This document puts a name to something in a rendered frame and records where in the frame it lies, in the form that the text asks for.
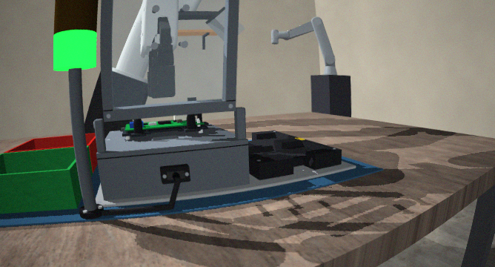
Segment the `green circuit board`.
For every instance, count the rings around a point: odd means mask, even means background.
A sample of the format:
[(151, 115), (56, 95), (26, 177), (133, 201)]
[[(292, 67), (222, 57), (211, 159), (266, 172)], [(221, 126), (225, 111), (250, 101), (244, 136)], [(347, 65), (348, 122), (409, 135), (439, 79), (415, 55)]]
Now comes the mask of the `green circuit board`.
[[(155, 129), (155, 128), (171, 128), (171, 127), (180, 127), (180, 126), (187, 126), (187, 115), (184, 116), (174, 116), (174, 120), (167, 120), (167, 121), (158, 121), (158, 122), (149, 122), (145, 123), (142, 121), (142, 129)], [(133, 120), (129, 121), (130, 124), (126, 124), (125, 130), (124, 131), (134, 131), (133, 129)], [(196, 119), (196, 125), (204, 125), (203, 122), (197, 123)]]

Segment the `red bin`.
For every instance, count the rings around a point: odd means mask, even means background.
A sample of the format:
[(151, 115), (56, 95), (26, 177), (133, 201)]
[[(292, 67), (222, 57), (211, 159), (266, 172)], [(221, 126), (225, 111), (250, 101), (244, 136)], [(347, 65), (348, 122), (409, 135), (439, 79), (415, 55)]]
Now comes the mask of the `red bin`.
[[(92, 134), (86, 133), (85, 136), (86, 136), (87, 146), (89, 146), (89, 150), (90, 150), (92, 171), (94, 172), (98, 164), (96, 158), (97, 148), (96, 148), (95, 133)], [(72, 148), (72, 147), (73, 147), (73, 135), (55, 136), (55, 137), (32, 139), (4, 153), (38, 151), (38, 150), (47, 150), (47, 149), (55, 149), (55, 148)]]

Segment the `green bin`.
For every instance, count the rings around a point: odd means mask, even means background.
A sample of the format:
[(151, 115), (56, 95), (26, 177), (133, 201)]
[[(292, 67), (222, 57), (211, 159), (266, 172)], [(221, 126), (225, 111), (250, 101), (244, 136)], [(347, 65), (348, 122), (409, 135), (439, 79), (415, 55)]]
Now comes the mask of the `green bin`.
[(0, 214), (75, 209), (81, 199), (74, 147), (0, 154)]

